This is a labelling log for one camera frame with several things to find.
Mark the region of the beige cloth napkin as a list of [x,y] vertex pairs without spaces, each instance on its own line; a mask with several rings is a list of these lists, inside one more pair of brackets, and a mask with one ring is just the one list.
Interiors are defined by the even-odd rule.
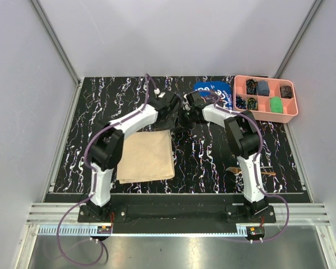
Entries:
[[169,130],[136,132],[123,145],[117,168],[119,183],[142,183],[172,179],[175,176]]

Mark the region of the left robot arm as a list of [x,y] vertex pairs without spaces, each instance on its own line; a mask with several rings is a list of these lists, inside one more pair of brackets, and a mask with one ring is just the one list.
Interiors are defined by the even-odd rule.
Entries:
[[91,169],[86,205],[96,221],[103,222],[109,217],[111,178],[122,158],[124,140],[147,125],[166,120],[179,101],[177,94],[162,92],[123,117],[97,124],[84,153],[85,165]]

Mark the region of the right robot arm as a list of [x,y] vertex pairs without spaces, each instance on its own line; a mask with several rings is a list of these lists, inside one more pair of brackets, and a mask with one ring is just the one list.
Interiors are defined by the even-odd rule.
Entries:
[[260,169],[262,135],[250,111],[236,112],[218,102],[219,98],[208,101],[199,91],[186,94],[179,110],[179,122],[186,129],[192,128],[193,123],[214,123],[225,129],[228,146],[238,159],[244,182],[243,215],[247,221],[256,222],[269,206]]

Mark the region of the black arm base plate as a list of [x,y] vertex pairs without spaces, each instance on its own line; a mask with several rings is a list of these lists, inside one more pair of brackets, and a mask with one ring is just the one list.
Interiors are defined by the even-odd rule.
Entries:
[[118,194],[97,215],[81,206],[78,221],[113,222],[118,234],[232,234],[237,226],[276,224],[273,206],[253,215],[241,194]]

